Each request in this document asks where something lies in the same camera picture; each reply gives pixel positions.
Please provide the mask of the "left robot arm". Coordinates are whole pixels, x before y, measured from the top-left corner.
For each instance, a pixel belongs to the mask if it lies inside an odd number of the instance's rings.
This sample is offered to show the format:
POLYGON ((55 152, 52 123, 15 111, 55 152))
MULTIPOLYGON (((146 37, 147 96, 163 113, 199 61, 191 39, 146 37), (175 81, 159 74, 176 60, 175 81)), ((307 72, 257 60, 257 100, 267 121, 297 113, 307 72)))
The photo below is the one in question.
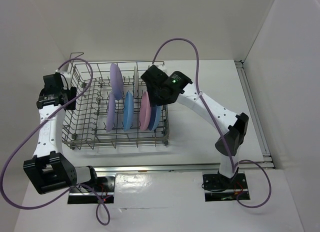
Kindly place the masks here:
POLYGON ((37 146, 32 159, 23 163, 23 170, 39 194, 46 194, 77 184, 88 192, 97 189, 99 180, 92 166, 75 168, 63 155, 62 130, 66 110, 59 107, 76 97, 71 86, 71 74, 57 71, 43 77, 44 88, 36 106, 44 126, 39 130, 37 146))

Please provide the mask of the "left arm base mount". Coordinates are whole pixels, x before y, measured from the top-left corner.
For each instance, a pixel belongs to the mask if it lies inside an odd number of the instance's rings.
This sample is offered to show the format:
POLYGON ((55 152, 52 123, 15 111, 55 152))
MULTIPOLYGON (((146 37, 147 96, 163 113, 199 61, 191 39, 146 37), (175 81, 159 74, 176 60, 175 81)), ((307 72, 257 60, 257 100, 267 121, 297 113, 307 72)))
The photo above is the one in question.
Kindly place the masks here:
MULTIPOLYGON (((105 204, 113 204, 115 200, 115 176, 98 177, 95 185, 90 187, 99 195, 105 204)), ((69 192, 67 203, 69 205, 98 204, 95 194, 82 186, 69 192)))

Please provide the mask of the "pink plate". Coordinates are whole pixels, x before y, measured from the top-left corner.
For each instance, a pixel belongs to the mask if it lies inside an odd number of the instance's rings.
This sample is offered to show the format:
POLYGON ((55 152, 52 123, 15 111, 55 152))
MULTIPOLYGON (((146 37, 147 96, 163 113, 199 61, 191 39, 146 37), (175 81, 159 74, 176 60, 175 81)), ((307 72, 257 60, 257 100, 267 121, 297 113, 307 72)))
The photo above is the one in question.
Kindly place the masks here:
POLYGON ((139 111, 140 130, 145 131, 148 128, 151 117, 151 106, 147 92, 143 93, 141 98, 141 107, 139 111))

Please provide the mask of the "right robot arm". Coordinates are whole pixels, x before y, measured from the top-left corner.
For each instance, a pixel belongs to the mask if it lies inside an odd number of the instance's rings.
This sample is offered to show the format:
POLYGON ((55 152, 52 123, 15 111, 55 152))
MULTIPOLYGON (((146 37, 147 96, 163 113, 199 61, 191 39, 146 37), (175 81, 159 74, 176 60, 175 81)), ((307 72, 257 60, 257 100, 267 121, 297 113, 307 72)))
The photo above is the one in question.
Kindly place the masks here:
POLYGON ((236 114, 198 90, 192 80, 180 71, 168 76, 157 66, 150 66, 141 76, 146 84, 152 107, 179 103, 213 125, 220 134, 215 148, 221 154, 218 182, 230 188, 238 171, 237 152, 247 133, 249 117, 236 114))

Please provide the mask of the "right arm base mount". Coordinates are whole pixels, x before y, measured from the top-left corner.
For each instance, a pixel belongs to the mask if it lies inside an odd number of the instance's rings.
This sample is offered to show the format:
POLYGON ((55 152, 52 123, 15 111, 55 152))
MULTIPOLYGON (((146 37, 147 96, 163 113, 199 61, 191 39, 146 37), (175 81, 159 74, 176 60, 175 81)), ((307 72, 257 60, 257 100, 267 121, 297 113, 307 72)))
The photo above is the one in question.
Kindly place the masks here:
POLYGON ((250 200, 247 179, 244 173, 236 173, 232 179, 220 174, 203 174, 204 198, 206 202, 250 200))

